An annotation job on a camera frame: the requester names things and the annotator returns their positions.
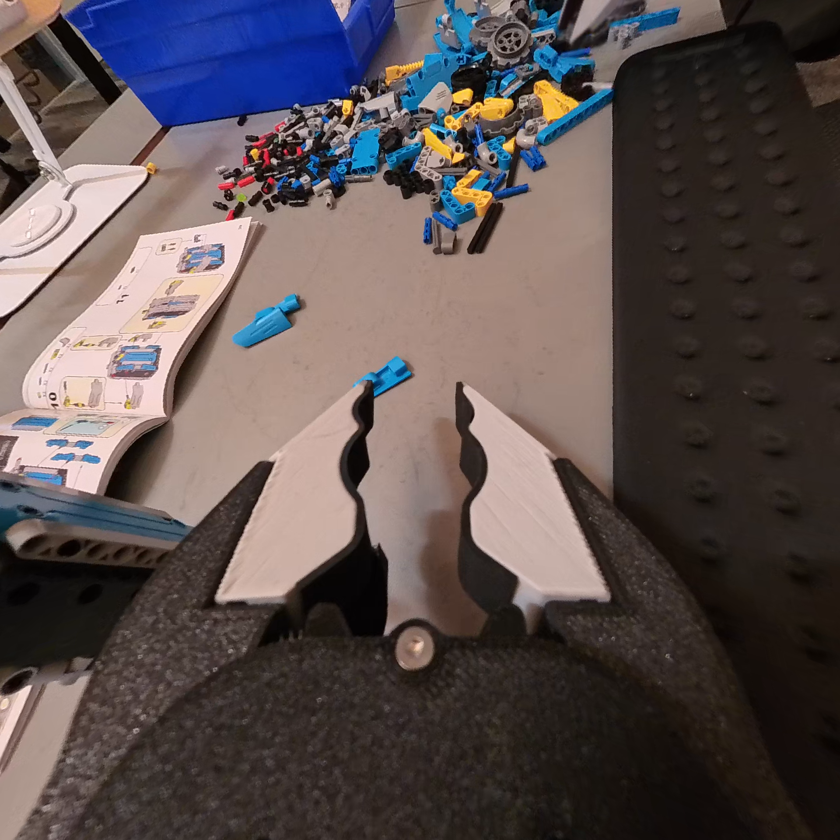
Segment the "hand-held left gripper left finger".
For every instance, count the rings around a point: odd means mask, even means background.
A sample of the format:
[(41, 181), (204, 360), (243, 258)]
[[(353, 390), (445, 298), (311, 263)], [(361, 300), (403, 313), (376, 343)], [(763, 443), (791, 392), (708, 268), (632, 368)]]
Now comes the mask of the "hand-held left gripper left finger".
[(342, 564), (350, 574), (370, 564), (359, 486), (373, 414), (373, 384), (353, 385), (271, 456), (216, 602), (292, 602)]

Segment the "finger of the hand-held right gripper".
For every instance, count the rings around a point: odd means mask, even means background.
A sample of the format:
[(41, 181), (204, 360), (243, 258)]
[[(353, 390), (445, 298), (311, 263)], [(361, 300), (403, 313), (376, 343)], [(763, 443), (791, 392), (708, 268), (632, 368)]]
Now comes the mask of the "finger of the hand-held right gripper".
[(601, 46), (613, 24), (646, 13), (647, 6), (646, 1), (568, 2), (563, 9), (563, 38), (571, 48)]

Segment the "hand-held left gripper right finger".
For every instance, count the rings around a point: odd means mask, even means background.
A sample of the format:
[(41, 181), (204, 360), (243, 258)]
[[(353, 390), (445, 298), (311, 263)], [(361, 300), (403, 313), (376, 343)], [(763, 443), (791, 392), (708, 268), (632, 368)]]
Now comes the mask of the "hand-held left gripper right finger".
[(460, 513), (458, 578), (480, 608), (606, 604), (606, 577), (558, 459), (472, 386), (455, 391)]

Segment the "partly built toy brick model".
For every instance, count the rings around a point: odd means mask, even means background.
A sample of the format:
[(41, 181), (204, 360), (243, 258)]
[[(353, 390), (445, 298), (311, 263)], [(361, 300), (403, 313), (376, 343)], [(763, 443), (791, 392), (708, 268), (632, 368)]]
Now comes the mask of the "partly built toy brick model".
[(192, 527), (169, 514), (11, 474), (1, 481), (2, 695), (93, 659)]

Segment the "pile of building pieces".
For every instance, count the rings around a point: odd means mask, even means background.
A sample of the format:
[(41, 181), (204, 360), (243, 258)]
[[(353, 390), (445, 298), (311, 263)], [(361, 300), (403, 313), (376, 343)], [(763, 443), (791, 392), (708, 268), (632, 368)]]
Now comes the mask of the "pile of building pieces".
[[(546, 166), (543, 149), (613, 100), (598, 81), (593, 48), (564, 39), (568, 2), (475, 2), (468, 13), (445, 2), (436, 21), (437, 52), (390, 66), (372, 89), (357, 88), (362, 171), (396, 186), (403, 199), (425, 195), (423, 243), (450, 255), (459, 227), (478, 222), (467, 245), (484, 251), (504, 203), (529, 191), (517, 167)], [(622, 50), (639, 36), (676, 25), (678, 6), (613, 24), (604, 45)]]

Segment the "open instruction booklet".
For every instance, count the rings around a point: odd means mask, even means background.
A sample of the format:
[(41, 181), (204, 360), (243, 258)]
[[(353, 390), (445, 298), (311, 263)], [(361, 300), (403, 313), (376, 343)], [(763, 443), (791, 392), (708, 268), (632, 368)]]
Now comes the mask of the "open instruction booklet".
[(45, 347), (1, 418), (2, 479), (102, 494), (166, 424), (175, 378), (235, 283), (252, 217), (139, 238), (110, 286)]

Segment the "black dotted rubber mat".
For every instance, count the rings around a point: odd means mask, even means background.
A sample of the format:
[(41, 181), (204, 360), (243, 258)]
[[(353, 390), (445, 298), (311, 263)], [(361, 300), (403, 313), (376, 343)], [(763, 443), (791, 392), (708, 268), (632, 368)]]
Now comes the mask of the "black dotted rubber mat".
[(613, 486), (838, 838), (838, 188), (777, 26), (614, 82)]

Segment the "blue plastic bin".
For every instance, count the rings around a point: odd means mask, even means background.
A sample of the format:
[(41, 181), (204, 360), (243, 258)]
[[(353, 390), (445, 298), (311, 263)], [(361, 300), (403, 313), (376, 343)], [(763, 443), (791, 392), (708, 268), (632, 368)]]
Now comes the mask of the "blue plastic bin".
[(317, 104), (359, 84), (393, 1), (82, 2), (66, 14), (161, 125)]

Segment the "white lamp stand base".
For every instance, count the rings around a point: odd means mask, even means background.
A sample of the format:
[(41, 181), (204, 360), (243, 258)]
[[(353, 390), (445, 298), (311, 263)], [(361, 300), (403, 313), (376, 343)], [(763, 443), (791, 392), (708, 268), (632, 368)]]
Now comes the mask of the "white lamp stand base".
[(45, 178), (36, 192), (2, 218), (4, 318), (20, 308), (120, 210), (149, 174), (134, 164), (77, 164), (63, 169), (4, 62), (1, 89)]

